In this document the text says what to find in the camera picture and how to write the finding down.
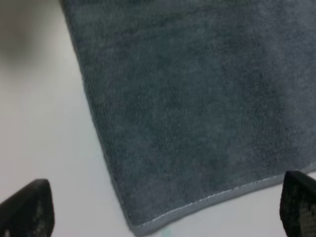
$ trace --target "white table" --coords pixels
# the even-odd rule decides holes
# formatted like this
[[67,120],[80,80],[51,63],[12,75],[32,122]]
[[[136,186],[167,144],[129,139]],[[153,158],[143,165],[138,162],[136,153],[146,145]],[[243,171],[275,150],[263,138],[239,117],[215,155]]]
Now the white table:
[[[9,27],[0,31],[0,201],[33,179],[48,178],[53,236],[132,237],[103,160],[58,1],[27,2],[31,7],[23,16],[11,16],[19,29],[11,32],[6,19]],[[284,237],[280,193],[279,185],[206,208],[152,236]]]

